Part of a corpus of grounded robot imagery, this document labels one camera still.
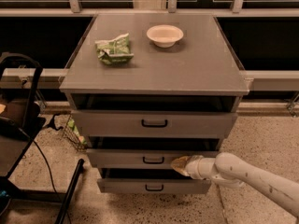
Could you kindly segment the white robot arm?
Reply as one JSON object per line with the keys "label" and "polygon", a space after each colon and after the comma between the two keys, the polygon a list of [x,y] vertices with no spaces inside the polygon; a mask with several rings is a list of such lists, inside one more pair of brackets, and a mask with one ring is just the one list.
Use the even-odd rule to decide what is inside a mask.
{"label": "white robot arm", "polygon": [[250,165],[234,154],[222,152],[215,158],[183,156],[172,160],[171,167],[181,175],[192,179],[209,179],[227,188],[240,188],[248,184],[299,218],[298,183]]}

